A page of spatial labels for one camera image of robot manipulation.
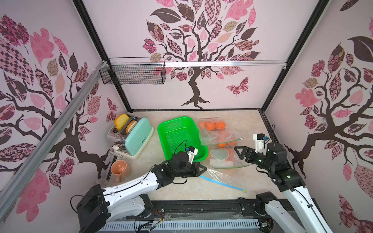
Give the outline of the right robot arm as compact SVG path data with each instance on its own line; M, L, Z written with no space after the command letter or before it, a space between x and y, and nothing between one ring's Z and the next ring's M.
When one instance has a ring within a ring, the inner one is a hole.
M300 221L297 222L272 192L258 194L254 209L269 215L285 233L330 233L332 230L311 198L299 173L288 164L287 151L279 143L269 143L266 153L247 147L234 148L241 160L264 170L271 181L292 205Z

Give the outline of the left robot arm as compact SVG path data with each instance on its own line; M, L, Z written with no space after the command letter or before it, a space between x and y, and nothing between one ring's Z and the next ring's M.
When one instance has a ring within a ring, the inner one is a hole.
M154 165L148 173L126 183L103 188L93 186L76 206L80 232L96 233L107 222L128 217L146 217L153 204L148 193L174 182L175 178L199 177L207 167L190 162L190 151L180 151L170 160Z

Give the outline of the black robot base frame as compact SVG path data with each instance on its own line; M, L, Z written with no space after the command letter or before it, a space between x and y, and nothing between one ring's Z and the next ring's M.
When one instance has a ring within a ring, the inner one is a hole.
M233 230L237 232L275 233L284 232L269 216L259 215L254 209L255 199L194 200L194 201L152 201L153 208L146 217L121 218L111 222L164 220L216 220L216 219L257 219L259 230ZM285 210L297 221L300 219L287 199L279 199ZM232 230L207 230L197 232L233 232Z

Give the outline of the blue zip clear bag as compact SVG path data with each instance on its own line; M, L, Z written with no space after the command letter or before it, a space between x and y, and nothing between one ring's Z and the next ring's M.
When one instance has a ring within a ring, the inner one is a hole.
M243 181L241 181L238 176L229 174L229 171L230 170L207 169L207 171L199 177L215 184L247 193L247 188L245 187Z

